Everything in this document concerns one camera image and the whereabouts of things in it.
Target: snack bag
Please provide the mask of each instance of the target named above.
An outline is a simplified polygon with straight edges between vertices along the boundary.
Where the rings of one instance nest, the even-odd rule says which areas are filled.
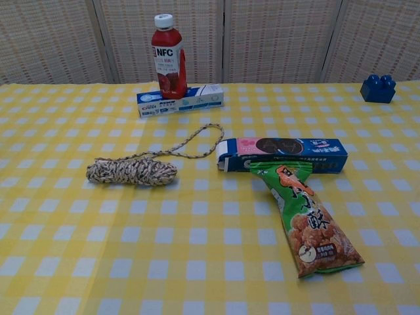
[[[265,181],[278,201],[299,278],[364,263],[313,190],[303,183],[312,172],[310,163],[252,163],[251,172]]]

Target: bottle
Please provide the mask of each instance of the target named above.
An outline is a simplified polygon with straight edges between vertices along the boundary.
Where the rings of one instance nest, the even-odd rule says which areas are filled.
[[[180,99],[187,89],[181,34],[173,28],[170,14],[156,15],[155,26],[152,47],[162,97]]]

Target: oreo box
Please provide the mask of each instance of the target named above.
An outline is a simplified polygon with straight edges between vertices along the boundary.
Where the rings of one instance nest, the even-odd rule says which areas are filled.
[[[338,139],[232,138],[221,141],[216,153],[225,172],[248,171],[251,162],[307,161],[313,173],[340,173],[347,160]]]

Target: coiled rope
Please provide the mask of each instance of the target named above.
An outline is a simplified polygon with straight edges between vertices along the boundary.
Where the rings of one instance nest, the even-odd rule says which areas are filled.
[[[220,131],[220,136],[210,148],[210,150],[198,154],[190,155],[175,152],[189,143],[196,135],[207,128],[216,128]],[[107,159],[98,157],[94,164],[89,165],[86,170],[86,177],[95,183],[129,183],[147,186],[161,186],[172,182],[177,175],[177,167],[171,163],[154,160],[157,156],[181,156],[188,159],[205,158],[211,154],[217,144],[223,139],[223,127],[217,123],[208,123],[201,126],[183,142],[165,151],[146,151],[119,159]]]

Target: blue toothpaste box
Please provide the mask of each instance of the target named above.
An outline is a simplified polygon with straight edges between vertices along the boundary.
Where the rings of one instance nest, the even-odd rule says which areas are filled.
[[[141,117],[187,112],[223,106],[223,90],[218,84],[189,87],[180,100],[168,100],[160,91],[137,94],[138,112]]]

